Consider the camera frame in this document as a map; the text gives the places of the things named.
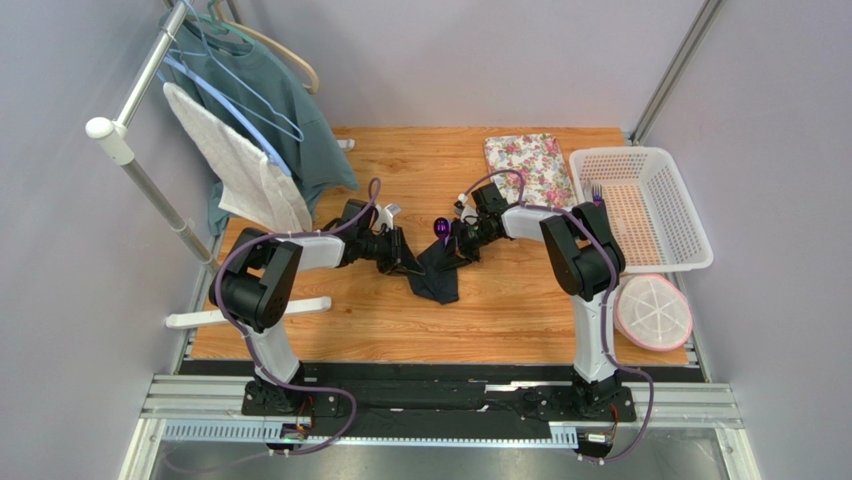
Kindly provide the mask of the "purple spoon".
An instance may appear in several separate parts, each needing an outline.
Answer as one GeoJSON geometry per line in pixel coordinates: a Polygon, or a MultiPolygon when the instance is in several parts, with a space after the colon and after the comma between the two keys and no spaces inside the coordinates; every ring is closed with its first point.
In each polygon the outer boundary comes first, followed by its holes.
{"type": "Polygon", "coordinates": [[[433,231],[439,241],[446,243],[452,235],[452,222],[444,217],[436,218],[433,222],[433,231]]]}

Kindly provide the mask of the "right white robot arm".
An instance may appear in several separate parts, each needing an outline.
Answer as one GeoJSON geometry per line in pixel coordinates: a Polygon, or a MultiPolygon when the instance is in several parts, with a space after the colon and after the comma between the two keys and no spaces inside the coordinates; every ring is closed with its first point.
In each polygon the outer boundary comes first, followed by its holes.
{"type": "Polygon", "coordinates": [[[473,215],[451,222],[449,236],[439,243],[438,271],[479,261],[481,249],[501,239],[543,243],[554,277],[572,304],[575,378],[567,400],[581,417],[608,412],[621,388],[608,302],[626,261],[605,210],[591,202],[569,211],[510,203],[492,183],[471,191],[470,196],[473,215]]]}

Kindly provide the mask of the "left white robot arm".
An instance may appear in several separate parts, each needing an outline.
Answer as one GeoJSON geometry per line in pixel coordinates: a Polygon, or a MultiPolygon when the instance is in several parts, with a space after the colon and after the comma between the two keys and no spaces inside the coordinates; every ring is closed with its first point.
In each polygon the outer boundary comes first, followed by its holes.
{"type": "Polygon", "coordinates": [[[214,277],[209,300],[243,337],[260,389],[289,402],[310,390],[298,379],[302,362],[281,324],[298,273],[370,260],[384,275],[425,274],[403,230],[387,222],[375,227],[379,218],[374,202],[352,199],[341,218],[318,232],[266,234],[247,228],[240,234],[214,277]]]}

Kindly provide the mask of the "black paper napkin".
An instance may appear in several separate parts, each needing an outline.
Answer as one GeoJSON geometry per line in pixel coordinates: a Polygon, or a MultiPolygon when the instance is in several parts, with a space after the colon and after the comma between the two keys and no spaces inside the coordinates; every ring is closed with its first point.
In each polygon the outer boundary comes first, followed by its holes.
{"type": "Polygon", "coordinates": [[[423,275],[409,274],[409,287],[415,296],[441,305],[457,302],[459,297],[458,270],[473,261],[466,257],[456,238],[436,240],[417,256],[423,275]]]}

